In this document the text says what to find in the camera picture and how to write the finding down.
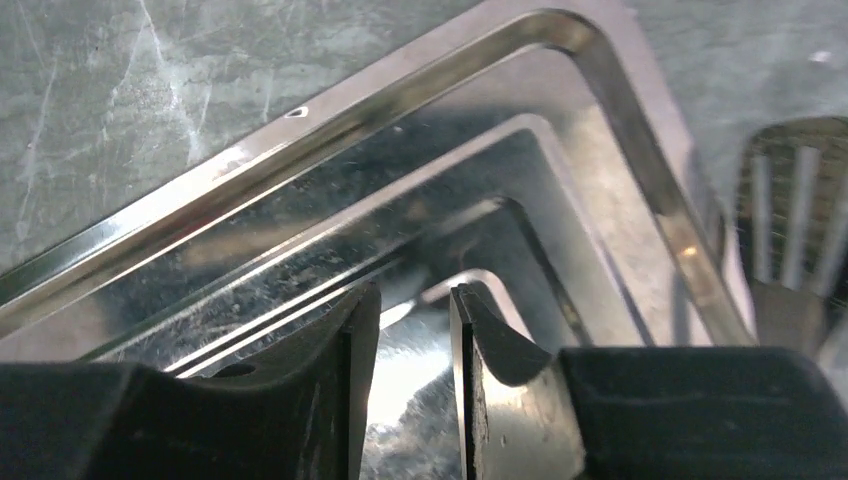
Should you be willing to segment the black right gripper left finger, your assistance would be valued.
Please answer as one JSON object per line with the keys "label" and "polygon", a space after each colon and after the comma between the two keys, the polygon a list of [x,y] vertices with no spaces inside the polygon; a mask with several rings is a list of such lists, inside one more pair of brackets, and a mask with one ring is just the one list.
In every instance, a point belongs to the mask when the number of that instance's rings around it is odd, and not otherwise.
{"label": "black right gripper left finger", "polygon": [[130,362],[1,368],[5,479],[355,479],[379,337],[366,284],[210,377]]}

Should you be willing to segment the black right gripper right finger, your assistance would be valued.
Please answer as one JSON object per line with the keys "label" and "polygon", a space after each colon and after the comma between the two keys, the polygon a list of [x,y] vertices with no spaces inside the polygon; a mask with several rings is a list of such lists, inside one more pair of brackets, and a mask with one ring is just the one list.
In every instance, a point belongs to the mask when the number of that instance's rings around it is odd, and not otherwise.
{"label": "black right gripper right finger", "polygon": [[549,353],[468,286],[450,296],[467,479],[843,479],[847,414],[781,348]]}

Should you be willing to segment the silver metal tray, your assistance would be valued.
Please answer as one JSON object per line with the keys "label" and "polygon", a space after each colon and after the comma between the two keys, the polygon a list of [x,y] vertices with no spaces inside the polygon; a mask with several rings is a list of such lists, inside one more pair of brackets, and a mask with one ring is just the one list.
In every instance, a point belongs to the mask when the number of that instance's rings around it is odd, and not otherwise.
{"label": "silver metal tray", "polygon": [[374,284],[360,475],[457,479],[449,298],[569,346],[706,345],[726,225],[622,1],[485,1],[1,280],[3,362],[209,376]]}

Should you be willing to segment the silver metal tongs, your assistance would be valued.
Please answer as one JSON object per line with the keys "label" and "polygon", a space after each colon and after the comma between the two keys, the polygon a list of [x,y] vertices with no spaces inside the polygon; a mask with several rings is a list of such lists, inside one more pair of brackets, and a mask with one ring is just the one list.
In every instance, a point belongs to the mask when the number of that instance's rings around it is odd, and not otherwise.
{"label": "silver metal tongs", "polygon": [[736,195],[759,341],[847,366],[847,119],[793,119],[748,141]]}

